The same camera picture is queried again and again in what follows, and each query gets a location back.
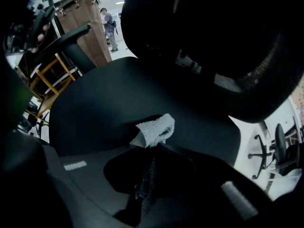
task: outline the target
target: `person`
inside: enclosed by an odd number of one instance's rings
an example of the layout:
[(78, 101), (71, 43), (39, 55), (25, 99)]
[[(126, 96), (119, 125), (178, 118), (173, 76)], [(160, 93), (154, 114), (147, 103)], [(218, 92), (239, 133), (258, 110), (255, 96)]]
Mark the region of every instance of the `person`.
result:
[(116, 52), (116, 51), (118, 51), (118, 48), (117, 48), (117, 44), (116, 44), (115, 36), (114, 36), (114, 26), (113, 26), (112, 15), (110, 13), (108, 13), (106, 8), (102, 8), (100, 10), (100, 13), (102, 15), (104, 15), (104, 20), (102, 20), (102, 23), (104, 25), (105, 33), (108, 36), (109, 41), (112, 46), (111, 52)]

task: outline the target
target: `white floor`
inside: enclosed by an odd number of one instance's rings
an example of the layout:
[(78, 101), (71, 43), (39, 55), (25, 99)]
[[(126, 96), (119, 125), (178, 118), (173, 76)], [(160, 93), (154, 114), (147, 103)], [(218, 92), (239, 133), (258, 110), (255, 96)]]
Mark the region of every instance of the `white floor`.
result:
[[(117, 44), (119, 51), (111, 53), (112, 60), (116, 60), (121, 57), (136, 57), (127, 48), (124, 41), (119, 41)], [(271, 140), (267, 139), (268, 137), (264, 131), (262, 124), (245, 123), (232, 117), (231, 119), (241, 132), (241, 143), (234, 168), (240, 173), (242, 173), (244, 176), (252, 180), (252, 175), (257, 174), (259, 165), (261, 163), (261, 158), (253, 157), (252, 159), (248, 159), (247, 157), (249, 153), (261, 153), (260, 142), (259, 140), (255, 140), (254, 137), (259, 134), (263, 142), (268, 147), (270, 145)], [(34, 134), (34, 136), (37, 136), (37, 131), (35, 127), (32, 128), (31, 132)], [(42, 128), (41, 138), (49, 142), (47, 126), (44, 126)], [(261, 189), (266, 190), (267, 186), (269, 185), (269, 177), (270, 172), (268, 170), (262, 170), (259, 178), (257, 180), (252, 181), (257, 184)], [(268, 195), (272, 200), (275, 200), (279, 196), (292, 191), (298, 181), (298, 179), (296, 178), (281, 180), (279, 175), (276, 175), (275, 179), (277, 180), (272, 182), (270, 189), (268, 188)]]

